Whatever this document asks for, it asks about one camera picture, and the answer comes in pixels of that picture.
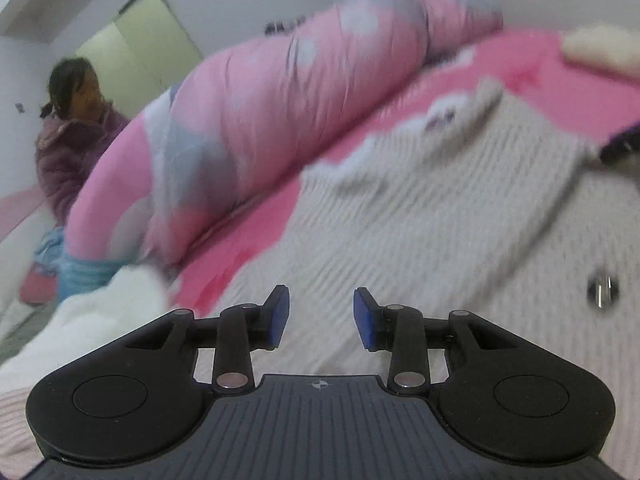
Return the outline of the pink flowered bed sheet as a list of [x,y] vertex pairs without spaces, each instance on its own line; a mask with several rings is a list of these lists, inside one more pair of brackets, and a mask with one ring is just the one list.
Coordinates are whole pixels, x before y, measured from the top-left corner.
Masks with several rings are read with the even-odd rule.
[[[561,129],[605,142],[639,120],[637,81],[567,64],[557,32],[511,29],[427,68],[323,154],[334,166],[369,136],[405,126],[434,126],[454,116],[481,79],[491,77]],[[204,316],[244,264],[282,235],[297,202],[300,177],[283,178],[261,200],[222,222],[186,260],[172,300]]]

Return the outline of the yellow green wardrobe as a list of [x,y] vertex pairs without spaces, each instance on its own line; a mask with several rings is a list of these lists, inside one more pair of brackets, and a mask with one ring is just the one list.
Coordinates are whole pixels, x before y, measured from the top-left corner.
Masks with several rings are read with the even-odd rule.
[[203,59],[166,0],[134,0],[85,41],[103,95],[128,118],[182,81]]

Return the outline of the woman in purple coat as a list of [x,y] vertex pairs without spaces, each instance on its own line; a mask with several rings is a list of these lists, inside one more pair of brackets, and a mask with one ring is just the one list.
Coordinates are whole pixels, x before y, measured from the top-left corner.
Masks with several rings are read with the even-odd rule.
[[98,75],[86,58],[64,58],[48,81],[35,142],[36,171],[44,199],[59,226],[96,162],[129,119],[104,99]]

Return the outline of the red pillow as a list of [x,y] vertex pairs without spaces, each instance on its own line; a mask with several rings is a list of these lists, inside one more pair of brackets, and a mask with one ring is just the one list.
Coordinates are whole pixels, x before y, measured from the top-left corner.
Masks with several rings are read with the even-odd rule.
[[22,281],[17,298],[29,306],[42,306],[55,298],[56,277],[45,274],[35,263]]

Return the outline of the white fleece blanket pile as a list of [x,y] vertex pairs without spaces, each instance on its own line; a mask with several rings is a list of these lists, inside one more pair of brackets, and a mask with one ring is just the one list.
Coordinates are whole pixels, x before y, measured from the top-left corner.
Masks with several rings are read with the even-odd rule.
[[94,292],[65,299],[42,330],[1,365],[1,391],[32,388],[65,364],[170,310],[171,290],[150,266],[128,266]]

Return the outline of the pink white headboard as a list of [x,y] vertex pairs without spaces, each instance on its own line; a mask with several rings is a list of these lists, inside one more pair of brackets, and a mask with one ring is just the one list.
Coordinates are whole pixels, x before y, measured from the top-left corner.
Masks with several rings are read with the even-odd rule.
[[32,255],[53,217],[38,186],[1,199],[1,336],[20,322],[18,291],[32,267]]

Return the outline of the pink floral duvet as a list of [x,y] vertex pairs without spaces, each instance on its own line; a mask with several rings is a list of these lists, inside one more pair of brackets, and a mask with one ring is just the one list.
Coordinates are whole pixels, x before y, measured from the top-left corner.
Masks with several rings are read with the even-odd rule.
[[340,0],[288,34],[211,55],[100,158],[66,223],[65,265],[180,261],[427,61],[502,22],[469,0]]

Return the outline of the teal striped cloth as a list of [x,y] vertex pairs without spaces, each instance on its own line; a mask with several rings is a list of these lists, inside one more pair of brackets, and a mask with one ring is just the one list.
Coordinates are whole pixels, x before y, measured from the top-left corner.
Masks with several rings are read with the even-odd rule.
[[82,260],[63,252],[58,266],[56,300],[62,304],[67,298],[106,286],[123,266],[118,261]]

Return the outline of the blue crumpled cloth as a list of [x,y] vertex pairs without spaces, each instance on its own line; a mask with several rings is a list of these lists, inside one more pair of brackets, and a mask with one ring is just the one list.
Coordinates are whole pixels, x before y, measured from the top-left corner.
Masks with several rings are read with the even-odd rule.
[[58,274],[64,245],[64,228],[56,226],[43,235],[34,251],[36,271],[45,276]]

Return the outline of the cream knit cardigan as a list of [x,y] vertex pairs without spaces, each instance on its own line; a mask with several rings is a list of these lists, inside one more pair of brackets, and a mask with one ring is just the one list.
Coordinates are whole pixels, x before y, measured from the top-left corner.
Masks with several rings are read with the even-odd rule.
[[604,459],[638,477],[638,185],[498,84],[446,125],[410,122],[307,169],[280,240],[224,294],[279,280],[293,317],[258,370],[379,370],[356,341],[358,285],[428,314],[465,307],[600,377],[617,403]]

